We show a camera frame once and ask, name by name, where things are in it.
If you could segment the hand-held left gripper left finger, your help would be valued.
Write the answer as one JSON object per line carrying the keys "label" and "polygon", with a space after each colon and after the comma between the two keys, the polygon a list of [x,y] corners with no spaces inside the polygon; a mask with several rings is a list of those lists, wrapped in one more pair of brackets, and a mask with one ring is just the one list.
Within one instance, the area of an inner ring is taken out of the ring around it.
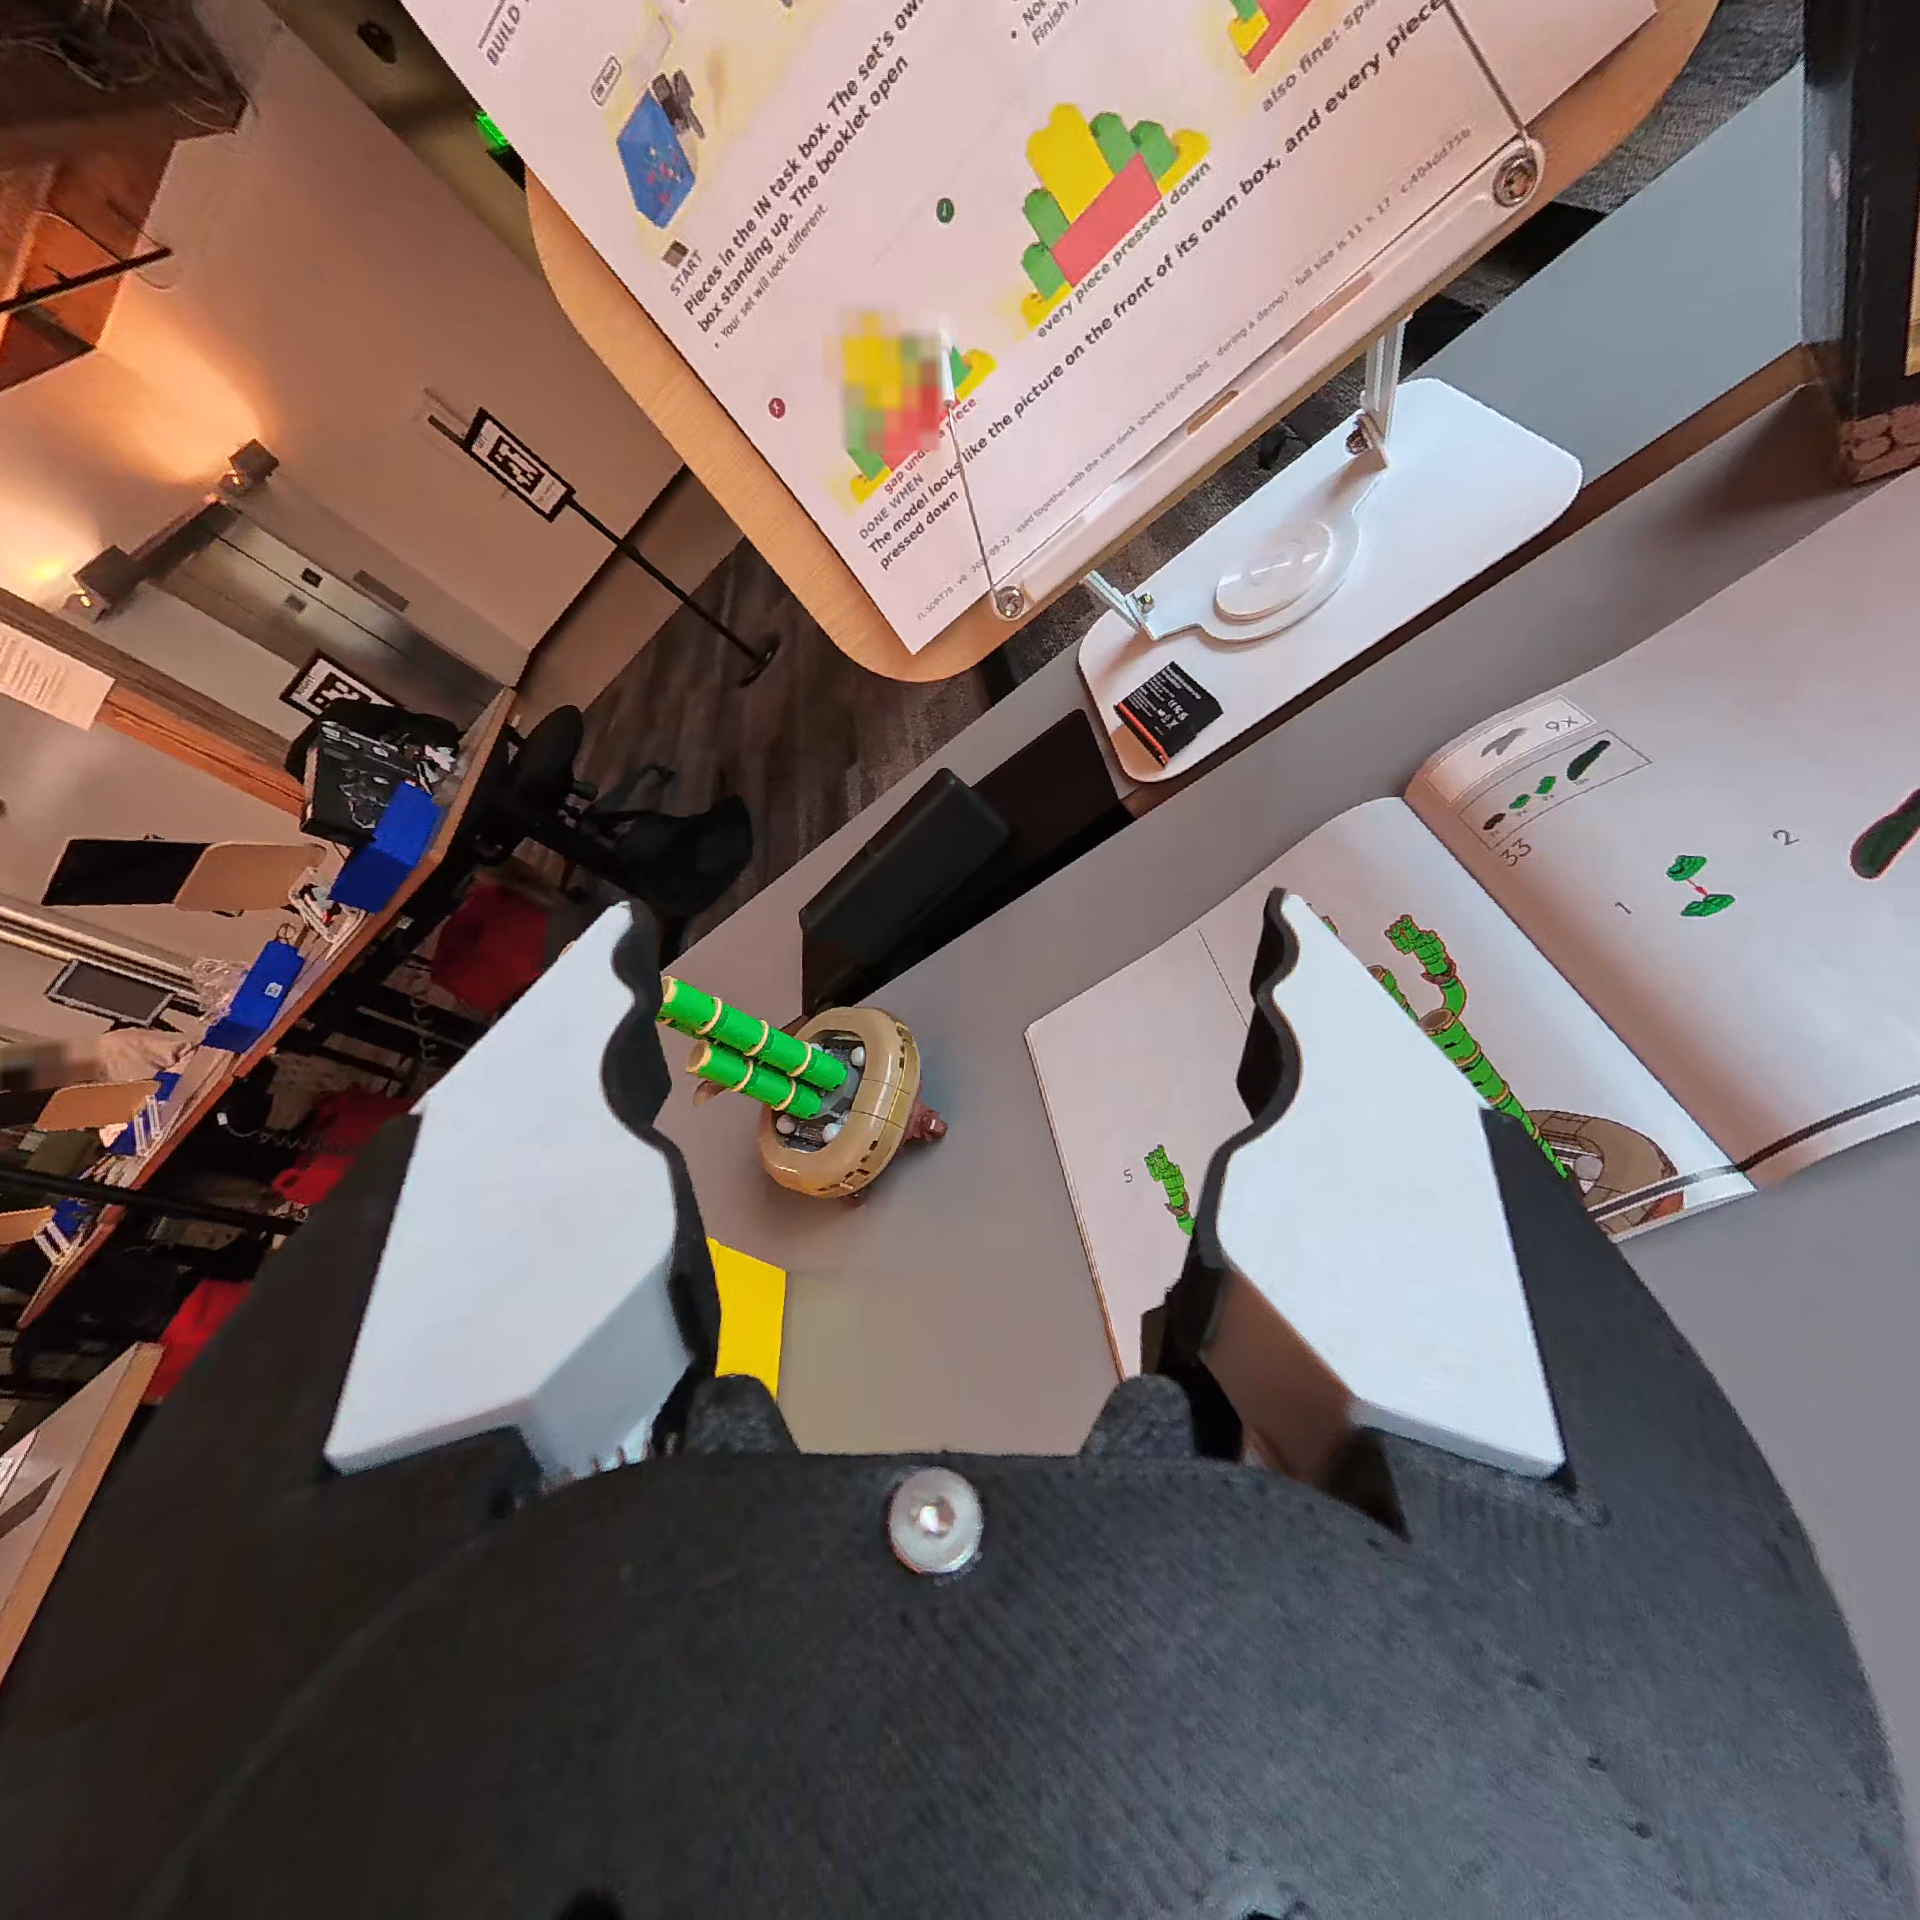
{"label": "hand-held left gripper left finger", "polygon": [[546,1481],[663,1452],[722,1305],[659,1133],[659,937],[613,906],[418,1105],[323,1443],[340,1474],[511,1429]]}

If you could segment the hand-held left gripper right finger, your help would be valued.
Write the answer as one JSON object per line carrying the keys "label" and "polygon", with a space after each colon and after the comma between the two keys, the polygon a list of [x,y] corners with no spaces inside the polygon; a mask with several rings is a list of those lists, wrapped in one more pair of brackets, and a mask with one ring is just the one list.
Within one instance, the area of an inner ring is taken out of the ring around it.
{"label": "hand-held left gripper right finger", "polygon": [[1149,1370],[1204,1443],[1330,1485],[1361,1433],[1549,1479],[1566,1439],[1494,1163],[1492,1111],[1307,899],[1262,912],[1237,1069]]}

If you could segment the tan and green lego bamboo model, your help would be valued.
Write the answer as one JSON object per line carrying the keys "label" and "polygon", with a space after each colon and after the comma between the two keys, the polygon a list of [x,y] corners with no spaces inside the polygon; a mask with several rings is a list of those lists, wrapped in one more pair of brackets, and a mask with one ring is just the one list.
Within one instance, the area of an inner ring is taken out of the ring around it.
{"label": "tan and green lego bamboo model", "polygon": [[689,1039],[695,1099],[756,1111],[761,1167],[809,1199],[853,1200],[907,1146],[946,1137],[909,1028],[884,1009],[830,1006],[777,1026],[682,977],[659,977],[659,1024]]}

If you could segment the open lego instruction booklet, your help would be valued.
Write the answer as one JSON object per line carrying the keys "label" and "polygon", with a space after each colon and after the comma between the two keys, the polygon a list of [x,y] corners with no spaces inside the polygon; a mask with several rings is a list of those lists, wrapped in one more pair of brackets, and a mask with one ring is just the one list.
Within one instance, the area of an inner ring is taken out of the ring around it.
{"label": "open lego instruction booklet", "polygon": [[1915,610],[1767,565],[1033,1021],[1117,1375],[1244,1121],[1275,886],[1616,1238],[1913,1123],[1915,720]]}

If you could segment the yellow paper piece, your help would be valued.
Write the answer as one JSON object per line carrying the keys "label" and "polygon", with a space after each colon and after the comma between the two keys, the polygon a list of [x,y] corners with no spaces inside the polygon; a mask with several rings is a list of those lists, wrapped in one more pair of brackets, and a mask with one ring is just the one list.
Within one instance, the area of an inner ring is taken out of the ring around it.
{"label": "yellow paper piece", "polygon": [[782,1395],[788,1272],[709,1238],[720,1297],[716,1378],[755,1378]]}

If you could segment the red bag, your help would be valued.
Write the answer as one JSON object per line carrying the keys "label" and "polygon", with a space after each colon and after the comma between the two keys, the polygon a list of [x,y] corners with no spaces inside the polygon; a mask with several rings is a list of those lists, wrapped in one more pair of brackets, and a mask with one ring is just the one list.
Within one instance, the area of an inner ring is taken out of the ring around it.
{"label": "red bag", "polygon": [[546,967],[546,905],[501,882],[473,885],[449,913],[428,961],[431,984],[494,1020]]}

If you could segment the blue box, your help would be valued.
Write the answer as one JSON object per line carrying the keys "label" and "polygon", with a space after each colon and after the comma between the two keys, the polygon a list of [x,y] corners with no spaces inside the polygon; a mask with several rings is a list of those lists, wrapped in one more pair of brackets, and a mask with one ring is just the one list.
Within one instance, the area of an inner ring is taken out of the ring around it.
{"label": "blue box", "polygon": [[408,875],[418,872],[440,820],[442,809],[429,789],[413,780],[397,784],[372,836],[346,857],[335,875],[333,899],[362,913],[389,906]]}
{"label": "blue box", "polygon": [[294,940],[271,940],[231,996],[227,1009],[209,1024],[202,1043],[220,1053],[250,1053],[286,1013],[304,970],[305,958]]}

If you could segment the long wooden workbench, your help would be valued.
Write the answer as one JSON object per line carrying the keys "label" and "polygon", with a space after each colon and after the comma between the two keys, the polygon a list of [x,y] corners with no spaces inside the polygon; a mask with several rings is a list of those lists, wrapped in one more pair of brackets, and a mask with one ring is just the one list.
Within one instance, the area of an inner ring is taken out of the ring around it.
{"label": "long wooden workbench", "polygon": [[438,823],[433,833],[418,863],[397,882],[392,899],[376,912],[359,913],[338,940],[304,961],[304,970],[286,989],[274,1020],[243,1053],[213,1045],[195,1049],[182,1067],[179,1085],[159,1111],[162,1123],[157,1137],[133,1156],[131,1170],[104,1183],[85,1183],[88,1187],[85,1200],[94,1207],[94,1215],[85,1231],[60,1253],[51,1256],[46,1273],[20,1310],[18,1326],[35,1325],[108,1242],[110,1235],[136,1211],[151,1211],[159,1218],[189,1216],[185,1199],[157,1187],[164,1163],[179,1153],[184,1142],[213,1114],[220,1099],[232,1085],[265,1064],[274,1049],[298,1031],[302,1021],[315,1013],[325,996],[340,989],[343,981],[351,984],[357,974],[366,970],[370,951],[389,937],[416,930],[420,919],[418,906],[425,893],[438,886],[442,878],[455,880],[451,866],[453,851],[461,845],[473,796],[484,783],[513,708],[516,689],[507,688],[497,692],[462,736],[459,762],[437,792]]}

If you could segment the black office chair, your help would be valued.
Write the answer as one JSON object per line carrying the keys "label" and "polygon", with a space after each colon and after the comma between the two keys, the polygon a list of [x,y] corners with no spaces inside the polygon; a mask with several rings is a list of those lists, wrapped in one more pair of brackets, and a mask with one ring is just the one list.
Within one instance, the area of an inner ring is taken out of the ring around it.
{"label": "black office chair", "polygon": [[476,857],[497,864],[532,843],[659,919],[686,922],[722,899],[755,853],[746,800],[726,794],[690,814],[602,800],[577,778],[584,736],[580,708],[507,734],[471,802]]}

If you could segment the black equipment case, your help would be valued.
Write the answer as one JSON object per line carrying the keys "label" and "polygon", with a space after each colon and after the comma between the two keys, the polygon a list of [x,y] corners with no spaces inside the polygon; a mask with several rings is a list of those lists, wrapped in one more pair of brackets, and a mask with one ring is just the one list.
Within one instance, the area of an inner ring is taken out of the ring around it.
{"label": "black equipment case", "polygon": [[431,792],[461,754],[461,730],[406,708],[338,704],[289,745],[302,783],[302,831],[355,846],[372,836],[397,788]]}

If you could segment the black rectangular box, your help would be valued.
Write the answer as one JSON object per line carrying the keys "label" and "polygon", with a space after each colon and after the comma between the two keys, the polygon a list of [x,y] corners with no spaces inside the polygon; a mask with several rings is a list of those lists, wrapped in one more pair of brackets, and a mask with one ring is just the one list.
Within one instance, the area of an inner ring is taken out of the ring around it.
{"label": "black rectangular box", "polygon": [[852,1003],[879,965],[1012,843],[1009,817],[939,769],[798,912],[802,1010]]}

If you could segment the floor sign stand with tag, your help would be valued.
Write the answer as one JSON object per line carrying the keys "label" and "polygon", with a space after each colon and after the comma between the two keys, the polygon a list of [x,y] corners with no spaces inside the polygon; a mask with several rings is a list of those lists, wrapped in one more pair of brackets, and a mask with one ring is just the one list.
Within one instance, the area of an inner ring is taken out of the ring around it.
{"label": "floor sign stand with tag", "polygon": [[577,488],[567,481],[552,460],[538,456],[522,435],[511,432],[503,421],[494,418],[484,407],[473,412],[471,421],[461,418],[461,408],[442,393],[428,390],[422,393],[422,421],[438,432],[446,443],[455,444],[473,465],[484,469],[510,498],[526,505],[543,522],[558,523],[567,516],[577,518],[609,546],[609,559],[588,582],[588,589],[576,596],[568,610],[556,621],[553,631],[540,638],[533,651],[526,674],[519,686],[533,692],[535,686],[558,688],[562,683],[595,681],[605,688],[618,673],[620,664],[633,658],[644,643],[636,638],[620,646],[600,646],[587,635],[577,635],[587,615],[588,599],[605,584],[602,572],[616,563],[630,563],[650,584],[650,592],[662,599],[659,619],[646,627],[646,636],[659,631],[679,613],[690,613],[710,636],[720,636],[732,653],[748,661],[738,688],[752,686],[782,657],[782,636],[765,635],[755,641],[737,635],[732,625],[696,596],[696,589],[683,585],[665,563],[657,563],[646,552],[644,536],[659,532],[665,522],[659,518],[682,505],[710,507],[709,494],[695,481],[690,469],[682,469],[672,481],[659,494],[652,507],[638,520],[628,532],[620,532],[600,516],[588,510]]}

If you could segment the wooden document stand white base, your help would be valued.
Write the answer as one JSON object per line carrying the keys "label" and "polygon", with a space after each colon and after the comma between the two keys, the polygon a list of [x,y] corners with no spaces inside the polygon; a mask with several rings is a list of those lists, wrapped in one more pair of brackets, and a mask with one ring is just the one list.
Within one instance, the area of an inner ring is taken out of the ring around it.
{"label": "wooden document stand white base", "polygon": [[[1282,385],[1305,366],[1305,348],[1282,344],[1088,508],[1088,528],[1063,536],[1064,557],[1049,548],[911,653],[588,237],[538,179],[526,195],[543,274],[580,338],[834,646],[879,683],[925,688],[992,664],[1071,584],[1087,585],[1108,608],[1075,654],[1075,689],[1091,702],[1096,741],[1149,789],[1247,745],[1286,708],[1393,651],[1457,589],[1479,585],[1546,532],[1581,486],[1564,446],[1441,377],[1400,376],[1390,382],[1393,402],[1370,400],[1382,450],[1347,450],[1349,426],[1322,435],[1142,589],[1112,589],[1098,559],[1160,531],[1172,507],[1305,398]],[[1171,658],[1218,697],[1223,719],[1160,769],[1122,734],[1117,702]]]}

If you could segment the wooden shelf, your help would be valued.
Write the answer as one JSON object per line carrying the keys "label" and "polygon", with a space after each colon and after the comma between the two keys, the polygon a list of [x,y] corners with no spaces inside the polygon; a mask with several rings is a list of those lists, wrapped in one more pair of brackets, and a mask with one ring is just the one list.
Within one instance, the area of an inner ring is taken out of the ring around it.
{"label": "wooden shelf", "polygon": [[151,215],[174,151],[249,97],[189,1],[2,6],[2,390],[91,353],[170,248]]}

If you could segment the black framed panel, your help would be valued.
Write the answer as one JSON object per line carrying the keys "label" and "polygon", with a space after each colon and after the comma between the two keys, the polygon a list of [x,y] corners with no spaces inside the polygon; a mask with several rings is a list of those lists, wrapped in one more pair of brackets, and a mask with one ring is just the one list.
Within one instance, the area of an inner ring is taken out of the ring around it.
{"label": "black framed panel", "polygon": [[1919,6],[1804,6],[1804,340],[1836,470],[1919,463]]}

